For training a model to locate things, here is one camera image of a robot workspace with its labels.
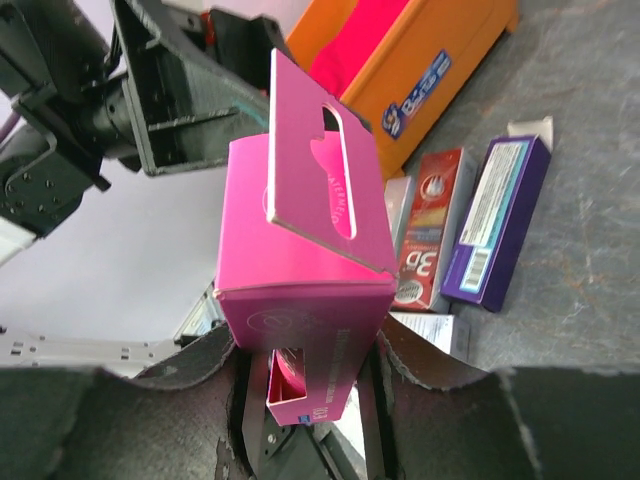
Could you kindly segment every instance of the brand logo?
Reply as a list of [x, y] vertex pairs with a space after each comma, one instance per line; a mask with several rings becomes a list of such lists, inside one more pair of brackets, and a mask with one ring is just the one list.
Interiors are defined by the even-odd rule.
[[334, 225], [337, 225], [342, 216], [347, 211], [347, 192], [344, 190], [344, 185], [337, 178], [328, 175], [329, 177], [329, 202], [331, 205], [331, 221]]
[[398, 303], [406, 305], [419, 300], [423, 292], [424, 288], [420, 282], [417, 280], [409, 280], [400, 284], [396, 292], [395, 300]]
[[423, 200], [435, 200], [444, 193], [444, 178], [440, 175], [431, 175], [424, 179], [420, 185], [420, 196]]
[[428, 277], [431, 273], [433, 260], [437, 256], [438, 252], [411, 252], [407, 255], [406, 267], [421, 277]]
[[418, 113], [451, 67], [451, 57], [442, 50], [424, 72], [400, 106], [392, 103], [382, 114], [382, 129], [394, 140], [400, 138], [409, 121]]
[[318, 322], [306, 312], [276, 308], [254, 313], [247, 319], [247, 325], [258, 332], [286, 333], [312, 329]]

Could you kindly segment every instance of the white box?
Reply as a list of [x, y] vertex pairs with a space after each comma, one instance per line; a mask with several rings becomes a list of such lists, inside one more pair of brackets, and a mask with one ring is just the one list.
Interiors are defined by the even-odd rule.
[[387, 181], [384, 190], [384, 201], [387, 205], [389, 228], [396, 256], [400, 254], [404, 242], [414, 192], [415, 181], [413, 177], [392, 178]]
[[431, 313], [391, 312], [391, 315], [444, 353], [467, 361], [471, 327], [466, 320], [455, 315]]

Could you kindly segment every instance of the orange box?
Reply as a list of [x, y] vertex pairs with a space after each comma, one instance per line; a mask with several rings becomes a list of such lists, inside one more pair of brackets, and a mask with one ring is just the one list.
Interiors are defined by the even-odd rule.
[[[307, 72], [357, 0], [313, 0], [287, 40]], [[371, 123], [384, 179], [413, 153], [506, 29], [517, 0], [410, 0], [340, 100]]]

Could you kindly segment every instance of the toothpaste box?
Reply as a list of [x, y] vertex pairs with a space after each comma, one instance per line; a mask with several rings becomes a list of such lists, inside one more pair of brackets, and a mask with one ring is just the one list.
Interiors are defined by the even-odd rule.
[[512, 124], [509, 132], [489, 145], [442, 286], [444, 295], [492, 312], [502, 309], [551, 160], [553, 121]]
[[371, 133], [277, 50], [270, 91], [268, 135], [229, 147], [215, 297], [240, 348], [276, 352], [276, 421], [333, 421], [397, 287], [384, 184]]
[[407, 221], [414, 194], [415, 181], [413, 177], [392, 178], [387, 181], [384, 189], [384, 201], [387, 205], [389, 216], [389, 228], [396, 255], [400, 254], [404, 234], [407, 230]]
[[391, 312], [405, 327], [462, 362], [469, 359], [469, 322], [455, 315]]
[[400, 284], [394, 309], [449, 312], [449, 300], [440, 294], [440, 284], [476, 172], [476, 162], [462, 148], [422, 158], [399, 255]]

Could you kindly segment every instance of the red fabric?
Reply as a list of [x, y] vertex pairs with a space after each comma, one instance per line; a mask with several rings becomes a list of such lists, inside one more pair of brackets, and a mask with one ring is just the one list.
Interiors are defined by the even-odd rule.
[[340, 98], [408, 1], [359, 0], [340, 33], [315, 58], [311, 77]]

